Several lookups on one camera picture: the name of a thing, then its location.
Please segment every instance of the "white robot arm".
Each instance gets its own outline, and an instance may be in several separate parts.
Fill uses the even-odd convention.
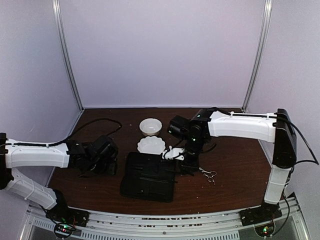
[[[106,135],[91,143],[38,143],[7,139],[5,133],[0,133],[0,190],[11,191],[41,205],[48,216],[57,222],[63,222],[64,219],[67,223],[73,223],[80,211],[68,208],[60,191],[40,185],[16,167],[78,168],[82,174],[93,171],[114,175],[117,171],[117,154],[118,147]]]
[[[271,173],[261,207],[240,212],[245,226],[281,216],[279,201],[297,160],[296,134],[287,124],[289,121],[284,109],[278,109],[277,113],[246,114],[213,107],[200,110],[190,120],[175,116],[170,121],[168,132],[186,140],[183,151],[180,150],[183,160],[180,158],[178,161],[182,174],[199,170],[199,154],[211,137],[230,136],[275,143]]]

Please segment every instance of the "brown tabletop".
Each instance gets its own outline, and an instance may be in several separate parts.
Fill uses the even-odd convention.
[[[175,115],[192,118],[196,108],[113,108],[87,109],[77,126],[96,118],[112,118],[123,127],[111,137],[119,147],[118,171],[115,176],[77,177],[77,169],[56,168],[49,186],[63,192],[71,207],[120,214],[173,215],[212,213],[260,205],[267,187],[270,165],[257,140],[218,137],[216,148],[200,155],[200,166],[216,171],[216,184],[201,173],[195,176],[177,175],[172,202],[156,202],[127,198],[120,195],[126,156],[137,151],[143,138],[139,123],[145,118],[157,118],[163,128],[160,136],[166,146],[178,140],[166,132]],[[77,133],[73,139],[91,142],[117,127],[112,122],[96,122]]]

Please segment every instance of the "white scalloped dish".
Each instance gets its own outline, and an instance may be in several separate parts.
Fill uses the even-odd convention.
[[[144,154],[162,154],[166,149],[166,143],[157,136],[147,136],[138,142],[138,151]]]

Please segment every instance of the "white ceramic bowl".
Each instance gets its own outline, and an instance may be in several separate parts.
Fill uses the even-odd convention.
[[[138,151],[144,154],[162,154],[166,149],[166,143],[157,136],[147,136],[138,142]]]
[[[147,118],[140,122],[140,130],[144,136],[158,136],[162,128],[162,123],[155,118]]]

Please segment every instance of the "white backdrop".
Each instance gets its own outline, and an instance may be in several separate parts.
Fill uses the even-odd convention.
[[[240,107],[264,0],[61,0],[85,108]]]
[[[67,136],[79,110],[63,62],[52,0],[0,1],[0,132],[18,141]],[[45,185],[52,167],[20,169]],[[28,202],[0,190],[0,239],[16,240]]]
[[[271,23],[248,110],[287,109],[320,159],[320,2],[273,1]],[[312,159],[298,136],[298,160]],[[273,144],[266,145],[272,158]],[[320,239],[320,166],[295,167],[288,193],[295,192],[311,239]]]

